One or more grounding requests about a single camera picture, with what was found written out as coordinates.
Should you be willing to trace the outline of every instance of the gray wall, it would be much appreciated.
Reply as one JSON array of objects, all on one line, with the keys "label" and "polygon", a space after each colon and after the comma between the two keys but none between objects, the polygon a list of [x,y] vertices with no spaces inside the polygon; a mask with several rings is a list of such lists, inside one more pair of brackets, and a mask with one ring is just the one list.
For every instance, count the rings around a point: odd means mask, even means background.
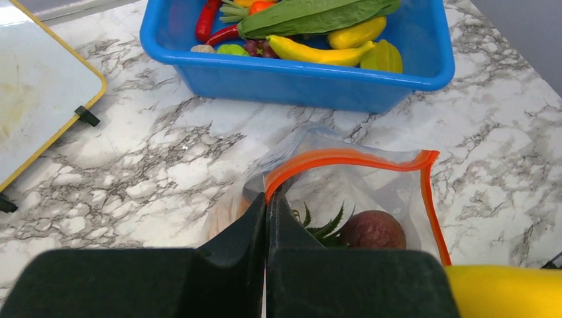
[{"label": "gray wall", "polygon": [[562,95],[562,0],[472,0]]}]

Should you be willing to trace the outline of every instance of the yellow banana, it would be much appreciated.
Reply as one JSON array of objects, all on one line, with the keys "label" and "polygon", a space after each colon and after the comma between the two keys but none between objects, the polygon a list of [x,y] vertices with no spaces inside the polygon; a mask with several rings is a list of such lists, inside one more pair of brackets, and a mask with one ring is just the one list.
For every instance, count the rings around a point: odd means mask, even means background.
[{"label": "yellow banana", "polygon": [[560,318],[562,270],[447,266],[462,318]]},{"label": "yellow banana", "polygon": [[266,39],[271,49],[284,60],[339,66],[356,66],[363,56],[374,48],[374,43],[372,41],[368,41],[358,48],[320,50],[294,42],[283,36],[271,35]]},{"label": "yellow banana", "polygon": [[357,25],[330,32],[328,43],[336,50],[357,48],[363,43],[377,38],[385,27],[386,17],[376,17]]}]

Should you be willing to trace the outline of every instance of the pineapple leaves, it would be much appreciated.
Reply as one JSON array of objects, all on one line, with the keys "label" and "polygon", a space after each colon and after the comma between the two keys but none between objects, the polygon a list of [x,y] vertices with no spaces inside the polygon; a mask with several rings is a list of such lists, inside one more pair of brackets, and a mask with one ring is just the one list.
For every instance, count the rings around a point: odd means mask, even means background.
[{"label": "pineapple leaves", "polygon": [[343,218],[343,203],[341,204],[341,208],[340,208],[338,214],[335,216],[334,220],[330,220],[330,222],[328,222],[328,224],[326,224],[324,227],[321,227],[319,229],[318,228],[308,228],[308,231],[316,239],[325,238],[327,235],[332,233],[337,228],[337,226],[341,222],[342,218]]},{"label": "pineapple leaves", "polygon": [[[343,227],[340,227],[337,231],[339,223],[343,219],[343,206],[345,202],[341,204],[338,214],[335,216],[334,219],[331,219],[328,224],[324,225],[323,227],[308,227],[311,222],[311,213],[310,209],[304,203],[305,207],[305,217],[304,221],[301,218],[300,212],[298,210],[292,210],[292,214],[299,222],[302,223],[304,228],[316,239],[320,242],[323,246],[327,248],[347,248],[346,244],[341,244],[339,242],[339,235]],[[353,207],[353,211],[351,212],[351,216],[355,214],[355,206]]]},{"label": "pineapple leaves", "polygon": [[302,223],[302,226],[307,227],[310,224],[311,217],[310,217],[310,210],[308,209],[308,206],[306,206],[306,202],[304,203],[304,209],[306,210],[306,216],[304,217],[304,222]]},{"label": "pineapple leaves", "polygon": [[302,223],[302,221],[300,221],[300,213],[298,210],[292,210],[293,216],[295,217],[295,219],[297,219],[299,222]]}]

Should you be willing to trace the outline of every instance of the marble countertop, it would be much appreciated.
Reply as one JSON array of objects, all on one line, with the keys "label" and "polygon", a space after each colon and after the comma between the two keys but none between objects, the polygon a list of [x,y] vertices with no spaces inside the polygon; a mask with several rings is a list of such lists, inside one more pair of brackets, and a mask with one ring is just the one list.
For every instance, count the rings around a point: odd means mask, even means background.
[{"label": "marble countertop", "polygon": [[562,100],[466,0],[446,0],[457,72],[385,115],[206,99],[139,44],[146,1],[52,29],[107,78],[77,123],[5,191],[0,303],[51,248],[192,246],[205,212],[295,127],[317,121],[385,150],[436,149],[453,263],[540,266],[562,250]]}]

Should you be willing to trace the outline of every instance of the yellow whiteboard frame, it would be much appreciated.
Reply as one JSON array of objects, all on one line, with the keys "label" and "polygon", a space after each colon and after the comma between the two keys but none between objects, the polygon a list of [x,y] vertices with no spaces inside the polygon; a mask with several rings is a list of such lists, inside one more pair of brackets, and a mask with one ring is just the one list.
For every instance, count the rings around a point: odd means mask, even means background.
[{"label": "yellow whiteboard frame", "polygon": [[[84,64],[85,67],[89,68],[97,77],[99,77],[99,79],[101,80],[101,89],[97,94],[95,94],[95,96],[92,99],[90,99],[90,101],[86,103],[86,105],[83,105],[84,108],[89,109],[96,101],[98,101],[101,98],[101,96],[103,96],[103,94],[105,94],[105,91],[107,90],[107,81],[105,80],[105,77],[103,77],[103,75],[98,70],[96,70],[92,65],[90,65],[90,63],[88,63],[83,57],[81,57],[78,53],[76,53],[75,50],[73,50],[70,46],[68,46],[68,44],[66,44],[60,37],[58,37],[43,22],[41,22],[41,20],[39,20],[36,16],[34,16],[31,12],[29,12],[29,10],[26,7],[21,5],[21,3],[19,3],[17,0],[10,0],[10,2],[15,7],[20,9],[23,13],[25,13],[25,15],[27,15],[31,20],[33,20],[33,22],[35,22],[40,28],[43,29],[43,31],[49,34],[56,42],[62,45],[68,52],[74,55],[74,57],[76,57],[82,64]],[[60,136],[65,131],[67,131],[79,118],[80,116],[74,115],[63,127],[61,127],[61,129],[59,129],[49,140],[47,140],[47,142],[45,142],[33,155],[31,155],[31,157],[29,157],[19,168],[17,168],[16,171],[14,171],[14,173],[12,173],[6,180],[4,180],[0,184],[0,191],[6,189],[6,187],[8,187],[8,185],[11,184],[15,180],[15,178],[17,178],[24,170],[26,170],[45,150],[47,150],[47,148],[49,148],[50,145],[53,144],[53,142],[59,139]]]}]

